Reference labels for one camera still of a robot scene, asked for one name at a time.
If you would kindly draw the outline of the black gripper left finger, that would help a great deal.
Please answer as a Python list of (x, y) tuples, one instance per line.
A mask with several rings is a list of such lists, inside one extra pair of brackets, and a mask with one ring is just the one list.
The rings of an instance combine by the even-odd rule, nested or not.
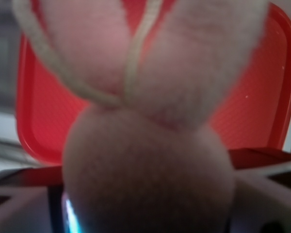
[(0, 233), (67, 233), (61, 167), (0, 171)]

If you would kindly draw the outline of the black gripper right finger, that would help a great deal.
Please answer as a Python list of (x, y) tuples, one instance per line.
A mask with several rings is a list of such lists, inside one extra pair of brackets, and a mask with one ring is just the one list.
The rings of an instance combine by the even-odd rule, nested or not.
[(229, 151), (236, 194), (226, 233), (291, 233), (291, 153), (271, 148)]

